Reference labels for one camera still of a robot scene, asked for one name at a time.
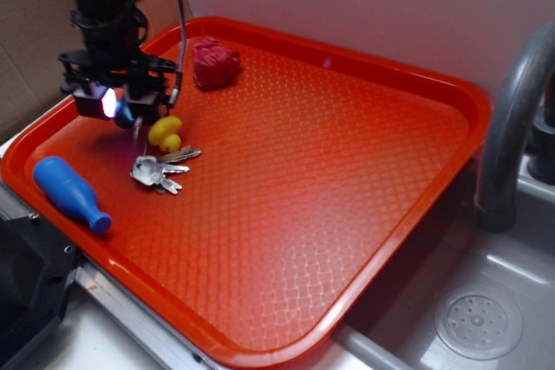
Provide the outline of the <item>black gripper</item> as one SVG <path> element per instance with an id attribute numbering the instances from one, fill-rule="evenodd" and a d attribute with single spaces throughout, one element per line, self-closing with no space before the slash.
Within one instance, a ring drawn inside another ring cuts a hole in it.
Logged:
<path id="1" fill-rule="evenodd" d="M 159 96 L 172 100 L 167 76 L 177 72 L 168 59 L 138 48 L 119 56 L 101 49 L 70 50 L 57 56 L 63 65 L 61 91 L 72 94 L 79 115 L 110 120 L 116 115 L 116 92 L 127 88 L 127 108 L 133 122 L 151 126 L 160 118 Z"/>

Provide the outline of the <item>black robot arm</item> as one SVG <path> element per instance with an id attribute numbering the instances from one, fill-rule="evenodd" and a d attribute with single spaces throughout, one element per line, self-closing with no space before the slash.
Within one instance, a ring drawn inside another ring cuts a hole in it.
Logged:
<path id="1" fill-rule="evenodd" d="M 57 59 L 61 91 L 73 97 L 79 115 L 130 128 L 151 126 L 174 107 L 180 90 L 169 91 L 167 77 L 180 68 L 143 51 L 148 20 L 139 1 L 75 0 L 70 22 L 81 31 L 83 47 Z"/>

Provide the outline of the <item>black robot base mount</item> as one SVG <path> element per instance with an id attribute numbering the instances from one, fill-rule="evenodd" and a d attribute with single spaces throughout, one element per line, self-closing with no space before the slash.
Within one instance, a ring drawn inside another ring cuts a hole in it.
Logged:
<path id="1" fill-rule="evenodd" d="M 61 325 L 80 259 L 45 217 L 1 221 L 2 369 L 16 368 Z"/>

